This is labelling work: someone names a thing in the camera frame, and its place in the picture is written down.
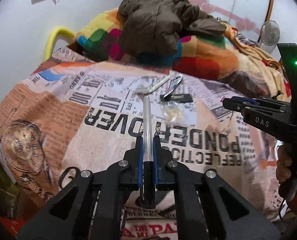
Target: clear plastic wrapper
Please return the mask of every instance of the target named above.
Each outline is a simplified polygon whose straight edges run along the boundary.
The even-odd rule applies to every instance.
[[[161,105],[164,119],[171,124],[183,124],[185,113],[183,106],[175,101],[167,101]]]

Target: yellow tube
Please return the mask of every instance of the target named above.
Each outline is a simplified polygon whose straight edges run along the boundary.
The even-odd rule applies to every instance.
[[[66,28],[66,27],[56,27],[52,33],[50,34],[46,47],[45,47],[45,53],[44,53],[44,62],[46,60],[48,60],[53,53],[53,46],[54,46],[54,42],[56,37],[61,34],[64,35],[68,38],[74,39],[75,37],[75,33],[73,31],[71,31],[70,29]]]

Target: white toothbrush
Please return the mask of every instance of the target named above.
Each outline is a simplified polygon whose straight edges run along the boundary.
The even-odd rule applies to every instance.
[[[137,87],[135,89],[135,93],[136,94],[151,94],[153,93],[156,89],[158,89],[159,87],[161,87],[162,85],[164,85],[168,80],[170,79],[170,75],[165,76],[164,79],[162,79],[159,83],[157,83],[154,86],[150,86],[150,87]]]

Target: triangular cutout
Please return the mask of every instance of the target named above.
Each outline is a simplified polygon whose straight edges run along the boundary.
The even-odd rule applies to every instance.
[[[249,214],[249,211],[224,187],[220,187],[219,191],[231,220],[235,221]]]
[[[75,200],[76,194],[78,192],[78,187],[73,187],[65,196],[63,196],[58,203],[56,203],[50,210],[52,216],[58,217],[65,220],[72,208],[73,202]]]

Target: dark brown jacket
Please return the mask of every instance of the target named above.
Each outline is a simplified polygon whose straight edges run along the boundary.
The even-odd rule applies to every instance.
[[[123,0],[118,12],[127,19],[118,39],[128,54],[177,53],[180,34],[221,35],[225,26],[188,0]]]

